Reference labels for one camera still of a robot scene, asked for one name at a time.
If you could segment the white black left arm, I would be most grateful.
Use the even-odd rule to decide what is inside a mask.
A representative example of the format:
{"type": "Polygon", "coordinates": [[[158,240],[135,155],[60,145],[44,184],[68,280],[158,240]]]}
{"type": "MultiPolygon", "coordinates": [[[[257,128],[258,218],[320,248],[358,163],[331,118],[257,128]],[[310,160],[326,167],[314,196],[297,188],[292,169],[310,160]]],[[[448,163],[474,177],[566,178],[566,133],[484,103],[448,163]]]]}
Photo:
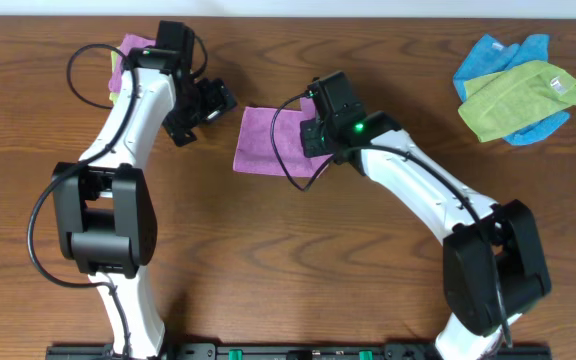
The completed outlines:
{"type": "Polygon", "coordinates": [[[195,127],[235,106],[222,80],[192,69],[193,51],[171,46],[121,53],[118,100],[93,144],[61,162],[41,199],[53,198],[62,255],[99,290],[114,340],[105,359],[156,359],[165,325],[148,277],[157,219],[144,175],[154,140],[166,131],[177,147],[195,127]]]}

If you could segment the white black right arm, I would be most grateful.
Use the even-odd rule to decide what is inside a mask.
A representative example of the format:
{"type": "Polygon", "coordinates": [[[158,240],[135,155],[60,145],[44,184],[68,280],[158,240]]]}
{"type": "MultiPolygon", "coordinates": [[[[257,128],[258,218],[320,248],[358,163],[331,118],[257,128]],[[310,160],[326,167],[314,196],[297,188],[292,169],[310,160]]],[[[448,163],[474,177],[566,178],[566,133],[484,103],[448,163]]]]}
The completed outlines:
{"type": "Polygon", "coordinates": [[[510,326],[548,295],[552,284],[533,213],[464,185],[430,159],[383,112],[345,127],[300,125],[304,153],[350,163],[402,201],[442,246],[446,327],[425,349],[389,359],[548,359],[546,347],[514,344],[510,326]]]}

